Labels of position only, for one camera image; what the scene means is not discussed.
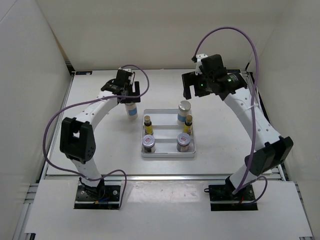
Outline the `blue-label salt shaker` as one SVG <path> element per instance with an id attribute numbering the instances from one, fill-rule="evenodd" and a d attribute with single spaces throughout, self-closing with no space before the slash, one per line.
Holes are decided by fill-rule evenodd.
<path id="1" fill-rule="evenodd" d="M 135 102 L 126 103 L 125 109 L 129 119 L 135 120 L 138 117 L 138 109 Z"/>
<path id="2" fill-rule="evenodd" d="M 182 100 L 178 105 L 177 123 L 183 125 L 188 115 L 191 112 L 191 103 L 187 100 Z"/>

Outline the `yellow-label sauce bottle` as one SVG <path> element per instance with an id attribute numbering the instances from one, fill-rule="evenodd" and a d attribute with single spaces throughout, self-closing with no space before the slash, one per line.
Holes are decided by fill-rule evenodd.
<path id="1" fill-rule="evenodd" d="M 153 125 L 149 115 L 144 116 L 144 134 L 145 135 L 153 135 Z"/>
<path id="2" fill-rule="evenodd" d="M 193 116 L 187 115 L 184 122 L 183 132 L 191 135 L 193 130 Z"/>

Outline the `white-lid spice jar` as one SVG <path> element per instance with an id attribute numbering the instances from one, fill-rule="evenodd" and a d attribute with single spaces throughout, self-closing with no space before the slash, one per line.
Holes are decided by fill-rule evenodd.
<path id="1" fill-rule="evenodd" d="M 141 144 L 143 153 L 154 153 L 156 151 L 156 141 L 153 135 L 146 134 L 142 138 Z"/>
<path id="2" fill-rule="evenodd" d="M 187 152 L 189 149 L 190 142 L 190 135 L 185 132 L 182 132 L 177 137 L 176 149 L 181 153 Z"/>

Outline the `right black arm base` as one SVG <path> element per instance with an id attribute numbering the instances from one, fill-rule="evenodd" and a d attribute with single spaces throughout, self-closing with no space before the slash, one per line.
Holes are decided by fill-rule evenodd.
<path id="1" fill-rule="evenodd" d="M 210 210 L 212 212 L 257 211 L 256 196 L 253 186 L 247 185 L 236 194 L 230 178 L 224 184 L 211 184 L 203 191 L 209 194 Z"/>

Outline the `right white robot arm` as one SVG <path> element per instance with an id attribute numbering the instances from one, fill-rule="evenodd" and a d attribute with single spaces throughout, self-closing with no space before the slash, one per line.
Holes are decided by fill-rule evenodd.
<path id="1" fill-rule="evenodd" d="M 234 112 L 248 136 L 252 147 L 244 164 L 225 181 L 224 193 L 230 200 L 238 199 L 246 185 L 264 172 L 284 162 L 293 147 L 292 139 L 282 137 L 268 122 L 247 82 L 238 72 L 228 73 L 219 54 L 197 54 L 192 58 L 195 71 L 182 75 L 183 97 L 191 99 L 210 94 L 220 99 Z"/>

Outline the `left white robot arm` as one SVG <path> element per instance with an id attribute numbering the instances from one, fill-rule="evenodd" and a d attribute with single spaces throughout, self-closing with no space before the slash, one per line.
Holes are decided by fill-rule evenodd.
<path id="1" fill-rule="evenodd" d="M 119 69 L 116 77 L 100 89 L 97 102 L 90 103 L 73 118 L 65 117 L 61 123 L 59 149 L 82 175 L 81 185 L 93 200 L 100 200 L 105 194 L 104 181 L 100 179 L 102 175 L 93 160 L 96 151 L 94 130 L 119 104 L 126 106 L 129 115 L 137 115 L 136 103 L 141 101 L 138 97 L 140 84 L 134 76 L 130 68 Z"/>

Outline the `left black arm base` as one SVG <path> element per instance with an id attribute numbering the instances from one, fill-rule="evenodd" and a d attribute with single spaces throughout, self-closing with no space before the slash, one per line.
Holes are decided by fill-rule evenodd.
<path id="1" fill-rule="evenodd" d="M 97 186 L 88 186 L 80 178 L 74 198 L 76 210 L 120 210 L 123 204 L 127 181 L 124 184 L 109 184 L 100 180 Z"/>

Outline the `white divided tray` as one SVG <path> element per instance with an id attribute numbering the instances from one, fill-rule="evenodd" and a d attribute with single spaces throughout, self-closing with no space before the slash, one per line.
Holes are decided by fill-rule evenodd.
<path id="1" fill-rule="evenodd" d="M 193 158 L 196 155 L 197 145 L 195 134 L 190 136 L 190 144 L 186 152 L 177 150 L 178 135 L 184 126 L 178 124 L 177 108 L 150 108 L 143 111 L 143 116 L 149 116 L 153 129 L 154 152 L 147 152 L 141 146 L 141 155 L 145 158 Z"/>

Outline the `aluminium table edge rail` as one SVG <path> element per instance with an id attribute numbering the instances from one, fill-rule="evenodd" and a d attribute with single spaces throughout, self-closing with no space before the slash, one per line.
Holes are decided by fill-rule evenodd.
<path id="1" fill-rule="evenodd" d="M 198 175 L 127 175 L 128 181 L 222 181 L 228 177 L 228 174 L 198 174 Z M 75 175 L 46 175 L 39 180 L 78 180 L 79 177 Z"/>

